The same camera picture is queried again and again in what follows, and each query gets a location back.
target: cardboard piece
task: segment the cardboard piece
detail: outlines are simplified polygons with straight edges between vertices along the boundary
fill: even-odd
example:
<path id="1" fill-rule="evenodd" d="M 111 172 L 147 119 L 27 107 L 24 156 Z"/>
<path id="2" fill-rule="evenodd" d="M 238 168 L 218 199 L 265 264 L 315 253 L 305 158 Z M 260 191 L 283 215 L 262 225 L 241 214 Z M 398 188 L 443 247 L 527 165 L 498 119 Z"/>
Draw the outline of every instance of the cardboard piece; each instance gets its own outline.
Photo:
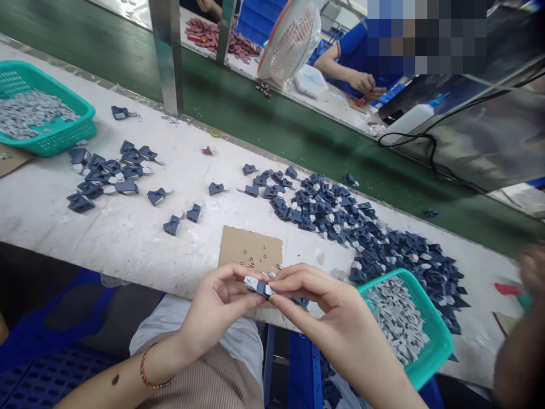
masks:
<path id="1" fill-rule="evenodd" d="M 13 172 L 15 169 L 32 159 L 32 156 L 29 153 L 0 144 L 0 156 L 5 153 L 11 157 L 0 160 L 0 177 Z"/>
<path id="2" fill-rule="evenodd" d="M 496 321 L 498 321 L 498 324 L 504 333 L 505 336 L 509 336 L 513 328 L 518 322 L 518 318 L 512 318 L 505 314 L 502 314 L 501 312 L 493 312 L 494 317 L 496 317 Z"/>
<path id="3" fill-rule="evenodd" d="M 278 274 L 278 264 L 282 264 L 282 259 L 280 239 L 230 226 L 224 227 L 218 266 L 237 262 L 258 272 Z M 268 302 L 262 307 L 274 308 Z"/>

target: workbench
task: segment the workbench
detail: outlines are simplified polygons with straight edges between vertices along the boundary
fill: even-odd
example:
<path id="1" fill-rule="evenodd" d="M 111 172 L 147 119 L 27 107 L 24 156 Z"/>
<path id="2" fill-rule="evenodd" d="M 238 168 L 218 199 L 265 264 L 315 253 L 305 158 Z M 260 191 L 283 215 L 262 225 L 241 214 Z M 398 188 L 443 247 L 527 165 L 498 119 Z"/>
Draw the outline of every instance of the workbench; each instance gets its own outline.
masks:
<path id="1" fill-rule="evenodd" d="M 68 155 L 36 158 L 0 179 L 0 240 L 54 257 L 116 278 L 191 298 L 201 276 L 217 267 L 222 231 L 225 225 L 277 237 L 283 242 L 283 262 L 306 262 L 338 279 L 346 280 L 355 256 L 335 242 L 316 233 L 297 229 L 280 221 L 269 201 L 239 193 L 251 183 L 244 177 L 245 163 L 258 169 L 285 170 L 291 162 L 274 156 L 236 135 L 210 135 L 210 128 L 195 122 L 169 123 L 146 99 L 130 99 L 120 87 L 110 89 L 107 82 L 72 66 L 36 53 L 24 52 L 0 43 L 0 60 L 21 60 L 34 64 L 79 94 L 97 110 L 98 133 L 87 149 L 106 159 L 119 155 L 123 140 L 137 147 L 149 145 L 158 152 L 164 166 L 153 164 L 155 174 L 137 181 L 140 194 L 102 196 L 96 208 L 85 214 L 67 209 L 66 197 L 83 180 L 70 164 Z M 116 121 L 111 105 L 127 107 L 142 116 Z M 205 156 L 201 149 L 215 145 L 217 154 Z M 298 168 L 300 176 L 310 171 Z M 210 182 L 223 183 L 229 192 L 210 197 Z M 164 203 L 153 207 L 148 190 L 173 187 L 175 192 Z M 493 364 L 504 336 L 492 312 L 512 317 L 522 314 L 518 302 L 504 297 L 495 282 L 517 280 L 512 260 L 453 233 L 414 218 L 385 203 L 353 191 L 358 202 L 370 201 L 377 216 L 393 229 L 410 231 L 440 243 L 446 256 L 456 259 L 466 275 L 460 285 L 472 306 L 456 313 L 463 335 L 454 336 L 455 354 L 460 363 L 447 362 L 441 372 L 490 387 Z M 293 192 L 287 194 L 289 200 Z M 177 237 L 164 233 L 162 226 L 170 215 L 189 210 L 204 201 L 199 223 L 184 220 Z M 309 310 L 320 316 L 313 303 Z M 294 326 L 273 308 L 260 308 L 252 317 L 280 327 Z"/>

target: plastic bottle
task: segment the plastic bottle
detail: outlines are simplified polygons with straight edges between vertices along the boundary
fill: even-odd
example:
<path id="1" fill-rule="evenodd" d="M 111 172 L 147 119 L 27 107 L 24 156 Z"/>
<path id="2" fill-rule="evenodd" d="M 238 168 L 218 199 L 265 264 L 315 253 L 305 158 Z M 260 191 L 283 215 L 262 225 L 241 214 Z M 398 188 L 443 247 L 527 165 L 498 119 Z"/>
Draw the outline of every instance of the plastic bottle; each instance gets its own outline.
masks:
<path id="1" fill-rule="evenodd" d="M 435 115 L 434 107 L 438 106 L 444 98 L 449 95 L 450 92 L 447 92 L 445 95 L 434 99 L 428 104 L 418 104 L 413 107 L 409 112 L 403 115 L 400 119 L 391 124 L 384 133 L 390 132 L 399 132 L 399 133 L 409 133 L 413 129 L 420 126 L 422 123 L 426 122 L 433 115 Z M 381 142 L 385 145 L 393 144 L 398 141 L 399 138 L 403 137 L 402 135 L 388 135 Z"/>

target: red string bracelet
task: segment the red string bracelet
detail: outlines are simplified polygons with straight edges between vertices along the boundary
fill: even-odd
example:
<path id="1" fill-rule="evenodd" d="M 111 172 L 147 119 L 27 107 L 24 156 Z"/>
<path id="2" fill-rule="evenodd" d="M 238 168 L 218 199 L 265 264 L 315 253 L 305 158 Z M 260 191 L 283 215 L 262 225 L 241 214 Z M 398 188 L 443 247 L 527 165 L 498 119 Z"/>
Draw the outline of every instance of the red string bracelet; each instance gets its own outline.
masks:
<path id="1" fill-rule="evenodd" d="M 149 350 L 154 346 L 156 343 L 153 343 L 150 345 L 148 349 L 146 349 L 146 352 L 144 352 L 144 355 L 142 355 L 142 360 L 140 361 L 140 377 L 142 378 L 142 381 L 147 387 L 150 387 L 151 389 L 160 389 L 165 386 L 170 385 L 172 382 L 172 378 L 170 378 L 168 381 L 160 383 L 159 385 L 154 385 L 146 377 L 146 372 L 144 372 L 144 361 L 146 360 L 146 355 L 148 354 Z"/>

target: white container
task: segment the white container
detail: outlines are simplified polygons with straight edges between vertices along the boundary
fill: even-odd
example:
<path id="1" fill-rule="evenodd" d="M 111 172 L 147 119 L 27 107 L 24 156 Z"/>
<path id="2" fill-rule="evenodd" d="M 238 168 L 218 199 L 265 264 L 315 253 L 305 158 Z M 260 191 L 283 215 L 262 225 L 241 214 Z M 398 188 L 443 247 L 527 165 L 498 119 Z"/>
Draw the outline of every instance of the white container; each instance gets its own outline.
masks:
<path id="1" fill-rule="evenodd" d="M 429 104 L 418 104 L 417 106 L 413 107 L 409 112 L 386 128 L 384 134 L 390 132 L 409 133 L 410 131 L 419 127 L 421 124 L 435 115 L 434 107 L 438 106 L 449 94 L 450 92 L 446 93 L 440 98 L 434 99 Z M 391 145 L 402 137 L 402 135 L 388 135 L 382 139 L 381 143 Z"/>
<path id="2" fill-rule="evenodd" d="M 311 98 L 318 98 L 324 91 L 327 91 L 328 84 L 324 76 L 316 68 L 305 64 L 294 76 L 297 91 Z"/>

